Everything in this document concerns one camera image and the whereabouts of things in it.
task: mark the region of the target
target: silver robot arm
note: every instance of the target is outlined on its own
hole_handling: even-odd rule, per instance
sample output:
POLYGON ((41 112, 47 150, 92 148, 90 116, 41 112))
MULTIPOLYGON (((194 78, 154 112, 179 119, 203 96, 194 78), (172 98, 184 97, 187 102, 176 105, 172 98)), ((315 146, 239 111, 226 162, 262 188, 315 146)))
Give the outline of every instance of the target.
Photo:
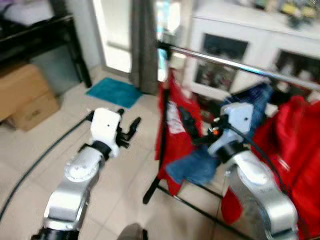
POLYGON ((297 210, 276 184, 273 172, 256 155, 243 145, 242 134, 251 127, 253 106, 232 103, 223 106, 220 118, 208 130, 208 135, 195 139, 193 120, 183 112, 183 123, 196 144, 208 144, 211 156, 218 156, 225 164, 229 187, 241 205, 248 209, 254 235, 259 240, 297 240, 297 210))
POLYGON ((141 121, 138 117, 128 133, 120 128, 123 109, 113 112, 105 108, 94 111, 91 124, 92 143, 83 145, 64 167, 64 176, 47 203, 42 229, 35 240, 76 240, 83 225, 90 192, 109 158, 119 154, 119 147, 128 147, 141 121))

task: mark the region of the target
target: red towel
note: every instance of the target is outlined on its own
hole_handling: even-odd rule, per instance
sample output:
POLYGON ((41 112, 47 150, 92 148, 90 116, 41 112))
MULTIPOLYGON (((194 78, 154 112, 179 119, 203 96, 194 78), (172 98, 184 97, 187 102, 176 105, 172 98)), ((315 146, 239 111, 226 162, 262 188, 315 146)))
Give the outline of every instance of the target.
MULTIPOLYGON (((166 179, 169 192, 172 195, 176 195, 180 190, 181 185, 174 182, 166 173, 166 165, 186 155, 189 155, 195 150, 190 136, 187 134, 186 130, 183 127, 178 107, 183 107, 192 115, 192 117, 195 119, 195 125, 200 136, 202 129, 202 119, 200 107, 195 101, 190 100, 184 96, 181 88, 175 82, 175 76, 172 70, 169 71, 168 81, 170 93, 167 109, 167 128, 165 133, 166 144, 164 159, 161 169, 158 173, 158 178, 166 179)), ((161 112, 163 112, 163 106, 163 88, 161 88, 159 98, 159 108, 161 112)), ((160 124, 155 145, 156 160, 159 160, 160 158, 162 130, 163 126, 162 124, 160 124)))
MULTIPOLYGON (((299 238, 320 235, 320 102, 309 104, 302 97, 292 97, 257 130, 253 140, 275 165, 303 219, 298 223, 299 238)), ((264 161, 255 149, 252 151, 264 161)), ((230 224, 240 217, 242 207, 228 191, 221 211, 230 224)))

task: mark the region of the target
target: blue mat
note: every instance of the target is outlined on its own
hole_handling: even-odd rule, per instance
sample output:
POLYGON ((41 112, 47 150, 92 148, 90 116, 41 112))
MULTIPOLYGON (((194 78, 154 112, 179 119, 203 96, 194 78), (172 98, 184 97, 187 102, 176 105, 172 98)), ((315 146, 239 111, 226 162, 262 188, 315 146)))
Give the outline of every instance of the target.
POLYGON ((103 79, 87 91, 86 94, 128 109, 131 108, 142 95, 133 85, 111 78, 103 79))

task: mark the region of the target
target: white cabinet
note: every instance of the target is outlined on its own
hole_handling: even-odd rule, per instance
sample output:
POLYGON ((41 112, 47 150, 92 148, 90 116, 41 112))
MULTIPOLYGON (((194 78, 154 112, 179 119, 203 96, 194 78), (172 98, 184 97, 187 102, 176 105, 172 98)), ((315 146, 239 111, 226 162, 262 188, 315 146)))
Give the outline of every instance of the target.
MULTIPOLYGON (((257 58, 269 32, 233 23, 195 18, 189 48, 248 65, 259 66, 257 58)), ((192 91, 201 95, 222 98, 252 85, 257 76, 229 67, 188 59, 184 81, 192 91), (215 76, 206 76, 219 72, 215 76)))
MULTIPOLYGON (((294 30, 287 25, 287 16, 266 13, 221 0, 199 0, 192 15, 188 47, 196 52, 227 58, 247 65, 271 69, 293 59, 292 75, 320 84, 320 23, 294 30)), ((192 92, 214 99, 223 99, 256 84, 262 77, 228 67, 188 59, 184 85, 192 92)))

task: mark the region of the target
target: gray curtain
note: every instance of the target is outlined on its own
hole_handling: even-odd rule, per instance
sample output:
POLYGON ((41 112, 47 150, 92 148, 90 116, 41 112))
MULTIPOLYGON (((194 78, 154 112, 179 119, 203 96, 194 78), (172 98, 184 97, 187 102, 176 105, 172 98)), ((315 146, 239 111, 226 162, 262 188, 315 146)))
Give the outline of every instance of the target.
POLYGON ((158 50, 153 0, 131 2, 131 55, 129 79, 145 94, 156 94, 158 88, 158 50))

